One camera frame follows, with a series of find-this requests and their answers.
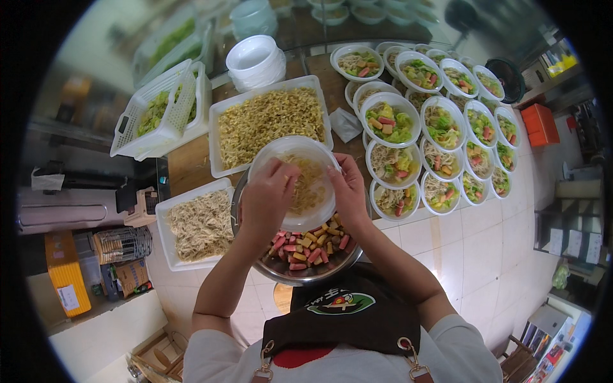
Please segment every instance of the brown apron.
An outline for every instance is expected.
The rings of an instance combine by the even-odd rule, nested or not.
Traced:
[[[402,300],[372,264],[357,263],[331,281],[294,288],[291,312],[264,325],[262,367],[252,383],[272,380],[272,358],[285,349],[341,343],[403,356],[411,365],[411,380],[432,382],[429,369],[417,361],[420,336],[417,308]]]

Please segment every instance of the paper sign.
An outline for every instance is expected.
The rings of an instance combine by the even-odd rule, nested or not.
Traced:
[[[549,254],[559,256],[562,253],[562,236],[561,229],[551,229],[549,235]]]
[[[603,236],[598,233],[590,233],[587,245],[587,257],[585,261],[589,264],[597,264],[600,258],[600,246],[603,243]]]
[[[576,230],[570,230],[568,234],[568,248],[566,249],[566,253],[571,256],[578,258],[579,250],[581,250],[581,239],[583,238],[583,233],[578,232]]]
[[[79,308],[77,294],[75,293],[75,288],[73,285],[68,285],[66,287],[60,287],[58,289],[59,301],[64,306],[66,311],[74,310],[75,308]]]

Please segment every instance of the stainless steel bowl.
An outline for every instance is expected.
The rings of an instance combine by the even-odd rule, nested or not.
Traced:
[[[232,198],[231,214],[234,218],[232,222],[232,231],[235,237],[240,229],[240,219],[238,218],[240,214],[240,198],[243,194],[243,189],[247,185],[247,173],[248,172],[245,171],[238,181]],[[365,203],[368,216],[372,218],[372,208],[368,202],[368,191],[366,191]],[[288,286],[304,286],[321,282],[339,271],[351,267],[361,255],[362,249],[358,246],[357,242],[351,238],[344,250],[337,251],[330,256],[330,262],[327,264],[320,264],[305,270],[290,271],[289,263],[283,262],[278,257],[272,258],[266,254],[264,257],[260,258],[253,267],[275,282]]]

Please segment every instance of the person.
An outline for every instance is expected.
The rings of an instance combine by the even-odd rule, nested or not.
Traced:
[[[271,159],[245,188],[240,231],[200,287],[183,381],[502,382],[496,358],[432,273],[373,225],[353,158],[335,157],[343,173],[329,167],[327,175],[338,214],[372,264],[356,262],[329,281],[295,287],[291,312],[268,320],[263,340],[243,350],[230,316],[300,175]]]

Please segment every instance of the tiled floor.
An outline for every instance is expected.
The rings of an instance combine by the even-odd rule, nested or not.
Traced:
[[[521,133],[524,144],[506,200],[492,198],[480,207],[463,202],[443,217],[423,208],[406,222],[375,222],[394,243],[430,269],[453,306],[477,326],[490,349],[510,334],[521,336],[528,316],[544,301],[559,260],[532,250],[533,210],[535,204],[544,206],[553,199],[555,175],[573,144],[532,153],[525,128]],[[152,225],[150,229],[154,235],[154,251],[147,261],[151,280],[171,330],[189,336],[191,311],[209,269],[171,272],[157,228]],[[233,325],[249,342],[262,336],[267,319],[281,314],[273,301],[273,288],[271,280],[251,270],[232,316]]]

